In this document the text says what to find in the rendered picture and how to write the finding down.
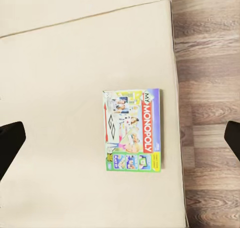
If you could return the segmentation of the board game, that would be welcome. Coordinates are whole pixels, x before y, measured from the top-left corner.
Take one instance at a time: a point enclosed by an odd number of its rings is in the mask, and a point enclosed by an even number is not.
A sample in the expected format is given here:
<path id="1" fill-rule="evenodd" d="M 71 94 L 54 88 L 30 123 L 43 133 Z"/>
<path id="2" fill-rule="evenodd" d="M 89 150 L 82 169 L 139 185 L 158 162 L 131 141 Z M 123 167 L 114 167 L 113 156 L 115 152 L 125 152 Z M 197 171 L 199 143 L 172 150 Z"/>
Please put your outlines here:
<path id="1" fill-rule="evenodd" d="M 104 90 L 106 170 L 161 173 L 160 89 Z"/>

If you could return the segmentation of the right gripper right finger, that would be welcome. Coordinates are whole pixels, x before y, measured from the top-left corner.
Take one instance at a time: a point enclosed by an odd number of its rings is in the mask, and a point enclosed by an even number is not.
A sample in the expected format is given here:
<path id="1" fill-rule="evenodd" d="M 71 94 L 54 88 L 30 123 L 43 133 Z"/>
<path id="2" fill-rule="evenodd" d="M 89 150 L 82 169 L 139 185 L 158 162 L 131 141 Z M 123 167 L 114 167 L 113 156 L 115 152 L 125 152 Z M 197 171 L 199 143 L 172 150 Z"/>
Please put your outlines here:
<path id="1" fill-rule="evenodd" d="M 240 161 L 240 123 L 229 121 L 227 123 L 224 139 Z"/>

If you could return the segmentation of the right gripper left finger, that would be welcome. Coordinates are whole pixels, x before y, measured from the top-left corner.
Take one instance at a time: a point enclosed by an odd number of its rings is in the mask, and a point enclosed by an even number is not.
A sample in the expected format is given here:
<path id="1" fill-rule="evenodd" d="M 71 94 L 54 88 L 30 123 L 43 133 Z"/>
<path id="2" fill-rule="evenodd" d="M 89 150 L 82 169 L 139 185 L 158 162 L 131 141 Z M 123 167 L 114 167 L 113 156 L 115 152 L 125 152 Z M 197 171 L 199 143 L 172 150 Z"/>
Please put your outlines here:
<path id="1" fill-rule="evenodd" d="M 26 140 L 21 121 L 0 126 L 0 181 Z"/>

